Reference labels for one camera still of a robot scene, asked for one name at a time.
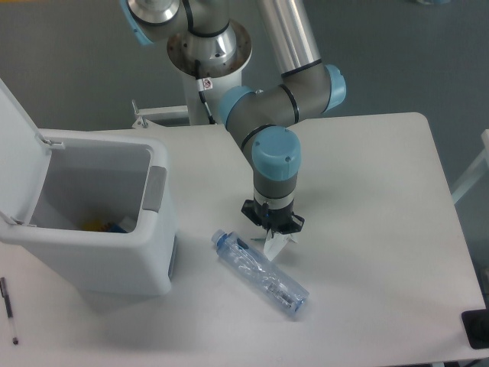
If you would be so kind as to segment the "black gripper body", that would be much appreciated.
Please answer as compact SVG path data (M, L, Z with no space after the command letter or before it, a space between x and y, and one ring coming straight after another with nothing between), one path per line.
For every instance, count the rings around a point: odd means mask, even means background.
M272 209L270 205L259 204L256 200L246 200L241 208L241 212L253 222L266 231L280 234L292 234L300 232L303 228L305 219L298 216L293 211L292 201L289 205Z

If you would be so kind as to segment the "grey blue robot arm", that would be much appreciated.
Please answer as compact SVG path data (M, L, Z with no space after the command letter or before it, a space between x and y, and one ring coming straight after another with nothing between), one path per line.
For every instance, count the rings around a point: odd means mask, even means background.
M345 79L322 62L301 1L260 1L258 8L280 71L279 86L256 92L237 85L216 109L202 88L242 68L251 56L248 33L229 15L227 1L123 1L121 9L142 45L167 42L173 65L192 80L192 94L209 124L221 123L253 170L254 196L244 215L270 234L299 232L293 211L300 142L292 126L340 105Z

